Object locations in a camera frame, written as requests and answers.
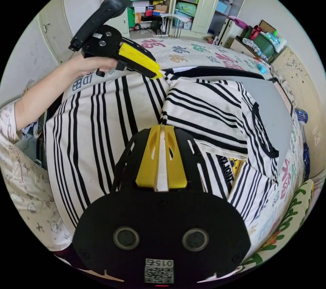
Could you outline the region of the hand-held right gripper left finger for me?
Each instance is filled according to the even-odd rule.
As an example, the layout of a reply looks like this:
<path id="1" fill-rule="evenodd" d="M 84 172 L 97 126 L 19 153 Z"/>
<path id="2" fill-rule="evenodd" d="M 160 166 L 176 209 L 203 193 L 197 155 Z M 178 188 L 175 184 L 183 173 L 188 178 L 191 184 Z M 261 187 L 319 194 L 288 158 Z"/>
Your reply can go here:
<path id="1" fill-rule="evenodd" d="M 161 126 L 149 129 L 143 157 L 140 163 L 136 184 L 139 188 L 157 190 Z"/>

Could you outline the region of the person's left hand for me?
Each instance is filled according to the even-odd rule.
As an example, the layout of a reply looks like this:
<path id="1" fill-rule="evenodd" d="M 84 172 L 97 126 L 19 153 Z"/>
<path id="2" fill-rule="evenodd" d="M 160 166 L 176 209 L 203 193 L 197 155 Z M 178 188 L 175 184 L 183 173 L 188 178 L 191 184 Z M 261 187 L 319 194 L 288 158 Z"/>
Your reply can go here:
<path id="1" fill-rule="evenodd" d="M 84 58 L 82 55 L 72 58 L 67 63 L 68 70 L 75 78 L 96 70 L 108 73 L 111 70 L 115 70 L 117 67 L 117 60 L 115 59 L 106 57 Z"/>

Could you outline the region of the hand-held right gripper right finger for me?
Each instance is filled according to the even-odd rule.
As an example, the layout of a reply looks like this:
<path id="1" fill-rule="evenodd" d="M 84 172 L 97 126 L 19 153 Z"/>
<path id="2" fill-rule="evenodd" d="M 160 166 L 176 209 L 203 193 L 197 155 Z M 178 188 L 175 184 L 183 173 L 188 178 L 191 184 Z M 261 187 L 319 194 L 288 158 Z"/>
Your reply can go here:
<path id="1" fill-rule="evenodd" d="M 168 189 L 184 189 L 187 187 L 187 179 L 173 126 L 164 126 L 164 138 Z"/>

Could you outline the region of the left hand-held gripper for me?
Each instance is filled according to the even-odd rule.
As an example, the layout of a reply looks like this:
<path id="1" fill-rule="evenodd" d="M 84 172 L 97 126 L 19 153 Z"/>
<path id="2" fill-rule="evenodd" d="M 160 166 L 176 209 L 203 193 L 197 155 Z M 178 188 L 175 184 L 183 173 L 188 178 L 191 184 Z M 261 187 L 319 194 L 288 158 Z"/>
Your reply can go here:
<path id="1" fill-rule="evenodd" d="M 162 78 L 163 74 L 154 56 L 140 44 L 124 38 L 109 25 L 100 26 L 83 44 L 84 58 L 108 57 L 117 60 L 116 70 L 136 71 L 148 78 Z"/>

